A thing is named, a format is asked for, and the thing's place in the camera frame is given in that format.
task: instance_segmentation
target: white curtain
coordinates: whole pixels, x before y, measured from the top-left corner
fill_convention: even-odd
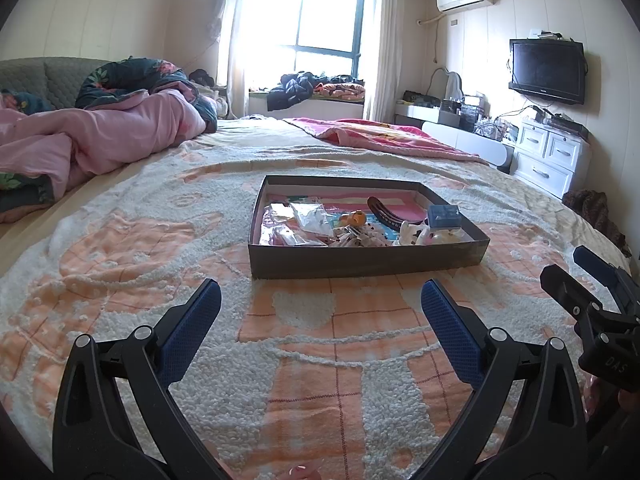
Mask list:
[[[229,118],[248,114],[249,87],[244,74],[246,67],[246,20],[242,19],[245,0],[226,0],[220,34],[218,84],[226,84]]]
[[[403,22],[404,0],[376,0],[370,66],[364,74],[364,118],[369,121],[393,120],[402,64]]]

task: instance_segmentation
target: window frame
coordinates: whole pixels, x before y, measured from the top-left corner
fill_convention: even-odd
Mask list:
[[[323,54],[326,56],[345,57],[347,59],[351,59],[351,76],[353,78],[358,78],[358,66],[361,56],[360,43],[362,41],[362,22],[364,19],[364,0],[356,0],[356,15],[353,24],[353,43],[351,44],[350,52],[346,50],[334,50],[332,48],[303,46],[298,44],[298,41],[300,40],[300,23],[302,21],[302,6],[304,4],[304,1],[305,0],[300,0],[300,9],[298,10],[298,30],[296,31],[296,44],[278,44],[277,46],[293,49],[295,53],[293,67],[296,72],[299,72],[298,67],[296,66],[298,63],[298,53],[309,52],[312,54]]]

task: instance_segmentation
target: black clamp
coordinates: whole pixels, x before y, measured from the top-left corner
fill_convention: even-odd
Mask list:
[[[604,310],[598,298],[557,265],[543,269],[540,285],[577,321],[574,330],[583,347],[580,368],[636,392],[640,389],[640,289],[624,269],[616,269],[584,246],[574,251],[574,261],[609,289],[620,313]]]
[[[220,311],[218,284],[205,280],[184,305],[126,339],[76,338],[53,425],[53,469],[61,480],[231,480],[191,429],[168,391],[180,381]],[[140,447],[115,378],[131,389],[165,463]]]
[[[460,415],[411,480],[582,478],[587,435],[580,391],[564,342],[514,341],[488,329],[436,280],[422,288],[422,309],[461,381],[473,392]],[[513,381],[525,380],[498,453],[477,462]]]

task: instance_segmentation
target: drawer handle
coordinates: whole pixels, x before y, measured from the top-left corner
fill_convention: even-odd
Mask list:
[[[549,178],[549,174],[548,174],[548,173],[545,173],[544,171],[537,170],[537,169],[536,169],[536,168],[534,168],[534,167],[532,167],[531,169],[532,169],[533,171],[535,171],[537,174],[542,175],[542,176],[543,176],[543,177],[545,177],[545,178]]]

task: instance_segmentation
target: bed sheet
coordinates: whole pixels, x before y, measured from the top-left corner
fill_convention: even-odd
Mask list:
[[[255,281],[246,238],[267,173],[420,181],[458,204],[491,243],[482,264],[466,269]],[[120,338],[153,324],[211,276],[222,311],[171,391],[234,477],[273,478],[324,458],[324,478],[407,478],[470,391],[420,310],[422,284],[438,278],[516,339],[561,337],[575,363],[572,320],[538,276],[557,263],[607,300],[572,262],[579,244],[628,269],[561,203],[482,164],[329,146],[282,121],[221,121],[217,133],[96,177],[4,230],[0,399],[50,464],[52,414],[75,337]],[[143,449],[157,455],[130,391],[122,393]],[[516,394],[486,452],[508,427]]]

